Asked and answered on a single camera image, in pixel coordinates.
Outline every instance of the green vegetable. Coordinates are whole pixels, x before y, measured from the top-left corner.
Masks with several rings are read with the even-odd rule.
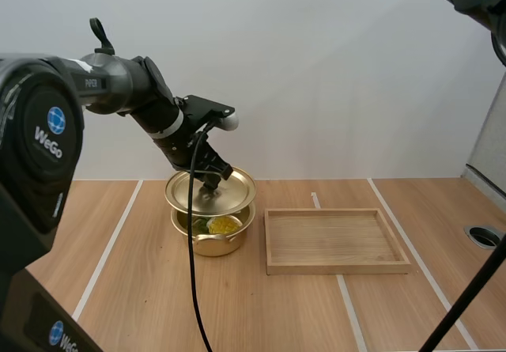
[[[207,219],[206,218],[194,218],[191,223],[191,232],[194,236],[202,235],[203,233],[209,233],[207,229]]]

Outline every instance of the yellow food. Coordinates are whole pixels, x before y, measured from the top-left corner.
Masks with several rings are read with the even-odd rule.
[[[229,216],[220,216],[219,218],[212,218],[208,224],[210,233],[226,234],[239,229],[239,224]]]

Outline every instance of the pot handle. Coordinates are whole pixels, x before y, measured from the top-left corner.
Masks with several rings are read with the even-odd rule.
[[[227,241],[227,237],[225,235],[216,234],[216,235],[197,235],[195,236],[195,239],[193,240],[193,245],[197,246],[199,243],[202,243],[206,240],[223,240]]]

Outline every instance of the aluminum pot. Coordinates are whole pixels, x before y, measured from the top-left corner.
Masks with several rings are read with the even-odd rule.
[[[249,206],[234,213],[233,216],[243,223],[238,230],[226,235],[193,236],[193,252],[198,255],[215,257],[219,255],[227,255],[240,247],[246,239],[247,227],[251,224],[253,218],[255,217],[255,203],[251,202]],[[183,234],[183,239],[185,243],[187,243],[188,233],[186,227],[182,226],[183,224],[187,224],[187,214],[172,208],[171,220],[176,229]]]

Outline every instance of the pot lid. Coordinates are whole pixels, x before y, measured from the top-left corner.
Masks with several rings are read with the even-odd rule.
[[[233,168],[227,180],[221,180],[214,191],[203,187],[200,180],[194,180],[193,206],[191,213],[211,217],[234,214],[248,206],[256,195],[254,180],[240,168]],[[190,174],[177,172],[165,187],[165,198],[178,211],[188,212],[188,184]]]

